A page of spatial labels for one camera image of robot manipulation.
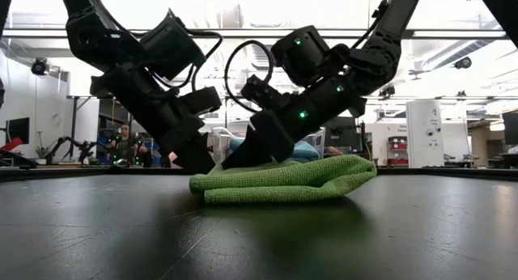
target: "ceiling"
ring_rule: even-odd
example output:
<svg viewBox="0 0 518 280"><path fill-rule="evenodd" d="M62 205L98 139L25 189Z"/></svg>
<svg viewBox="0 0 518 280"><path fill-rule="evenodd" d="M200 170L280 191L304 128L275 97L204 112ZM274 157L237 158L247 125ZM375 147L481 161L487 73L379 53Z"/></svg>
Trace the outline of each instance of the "ceiling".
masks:
<svg viewBox="0 0 518 280"><path fill-rule="evenodd" d="M372 21L370 15L380 0L103 0L105 6L127 28L146 30L153 28L171 7L190 28L245 29L299 28L314 24L320 29L364 30ZM13 0L7 28L64 28L66 8L62 0ZM481 0L421 0L408 29L435 30L501 30ZM272 45L276 39L268 33L260 41ZM199 87L216 86L223 96L223 69L233 49L245 39L227 39L203 66L198 75ZM64 70L100 74L89 65L70 54L66 39L16 39L4 40L10 44L8 55L22 58L49 57L51 63ZM214 40L196 39L207 52ZM343 43L351 46L352 39L329 39L329 46ZM403 40L402 55L396 78L392 84L397 96L436 97L452 96L465 91L469 96L518 94L518 54L508 40L475 39ZM466 70L452 68L453 62L469 56L473 65ZM251 74L264 76L254 65L264 60L264 54L253 49L238 54L231 65L231 87L238 91ZM410 70L431 70L416 76ZM185 79L186 71L175 78ZM301 90L292 86L286 74L276 69L270 83L280 91ZM366 120L375 120L378 112L390 113L404 110L407 100L369 100ZM232 107L230 117L245 118L248 114ZM518 108L512 100L444 101L444 113L450 118L459 117L456 109L466 109L471 114L500 114Z"/></svg>

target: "green towel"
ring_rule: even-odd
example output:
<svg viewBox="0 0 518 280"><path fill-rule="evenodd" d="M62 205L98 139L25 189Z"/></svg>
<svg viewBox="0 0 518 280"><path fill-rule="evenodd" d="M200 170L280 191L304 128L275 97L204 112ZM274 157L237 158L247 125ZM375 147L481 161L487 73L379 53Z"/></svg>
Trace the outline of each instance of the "green towel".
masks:
<svg viewBox="0 0 518 280"><path fill-rule="evenodd" d="M376 166L357 155L339 155L311 163L268 163L191 177L193 193L208 203L310 202L343 196L376 176Z"/></svg>

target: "security camera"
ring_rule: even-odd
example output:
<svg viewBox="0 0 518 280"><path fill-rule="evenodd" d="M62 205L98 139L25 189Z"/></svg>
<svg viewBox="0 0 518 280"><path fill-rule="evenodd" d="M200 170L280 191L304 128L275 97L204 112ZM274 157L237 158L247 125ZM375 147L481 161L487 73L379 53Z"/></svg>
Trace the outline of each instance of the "security camera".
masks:
<svg viewBox="0 0 518 280"><path fill-rule="evenodd" d="M47 59L44 57L37 57L31 67L31 72L40 77L44 77L49 74L49 70L50 66L47 64Z"/></svg>
<svg viewBox="0 0 518 280"><path fill-rule="evenodd" d="M471 65L472 65L472 62L471 62L471 58L469 58L469 57L464 57L463 59L461 59L453 64L453 66L458 70L468 69L471 67Z"/></svg>

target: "man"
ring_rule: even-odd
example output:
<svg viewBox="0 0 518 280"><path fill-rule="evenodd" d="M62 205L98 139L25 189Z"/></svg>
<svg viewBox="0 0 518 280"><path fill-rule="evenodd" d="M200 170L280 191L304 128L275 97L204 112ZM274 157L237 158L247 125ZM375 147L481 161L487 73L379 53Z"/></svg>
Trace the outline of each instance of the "man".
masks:
<svg viewBox="0 0 518 280"><path fill-rule="evenodd" d="M147 148L142 145L137 150L137 143L130 138L130 125L125 123L121 126L121 140L118 145L116 141L112 141L112 155L117 155L117 160L125 159L133 163L137 153L145 154L147 153Z"/></svg>

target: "table surface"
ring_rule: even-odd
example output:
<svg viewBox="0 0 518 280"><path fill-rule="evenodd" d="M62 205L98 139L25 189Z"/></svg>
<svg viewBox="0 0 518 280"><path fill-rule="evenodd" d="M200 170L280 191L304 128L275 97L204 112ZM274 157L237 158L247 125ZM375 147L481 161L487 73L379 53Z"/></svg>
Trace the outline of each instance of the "table surface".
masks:
<svg viewBox="0 0 518 280"><path fill-rule="evenodd" d="M202 204L188 176L0 184L0 279L517 279L518 184L378 176L312 204Z"/></svg>

